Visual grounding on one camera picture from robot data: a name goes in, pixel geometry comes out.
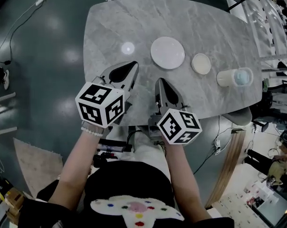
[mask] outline shirt patch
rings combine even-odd
[[[103,215],[122,216],[128,228],[152,228],[156,219],[178,219],[184,217],[176,209],[157,199],[140,199],[132,196],[115,196],[108,200],[96,199],[91,208]]]

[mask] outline gray marble tabletop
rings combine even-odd
[[[172,37],[185,49],[183,64],[174,70],[157,66],[150,53],[158,37]],[[131,42],[132,54],[122,45]],[[206,54],[212,64],[205,75],[195,73],[191,60]],[[154,85],[163,77],[171,82],[198,118],[233,112],[261,100],[262,73],[250,26],[217,8],[189,0],[115,0],[91,7],[84,37],[87,82],[107,67],[137,61],[139,75],[129,102],[133,104],[121,125],[146,125],[156,111]],[[249,67],[254,80],[249,87],[220,87],[219,71]]]

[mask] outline shoe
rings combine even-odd
[[[3,77],[3,84],[4,84],[4,89],[7,90],[10,85],[10,72],[8,70],[5,71],[5,76]]]
[[[246,158],[244,158],[243,161],[242,161],[242,164],[245,164],[245,163],[246,163],[246,159],[248,160],[248,159],[250,159],[250,157],[247,156]]]

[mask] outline white bracelet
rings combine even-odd
[[[97,136],[97,137],[102,137],[102,136],[103,136],[102,133],[96,133],[96,132],[94,132],[94,131],[88,130],[88,129],[85,128],[85,127],[81,127],[81,130],[82,130],[82,131],[85,131],[85,132],[87,132],[87,133],[90,133],[90,134],[92,134],[92,135],[95,135],[95,136]]]

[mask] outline white ceramic plate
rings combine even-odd
[[[192,60],[192,68],[199,74],[207,74],[211,69],[211,62],[209,58],[202,53],[198,53]]]
[[[177,40],[171,37],[160,37],[151,46],[153,61],[165,69],[179,67],[185,59],[185,51]]]

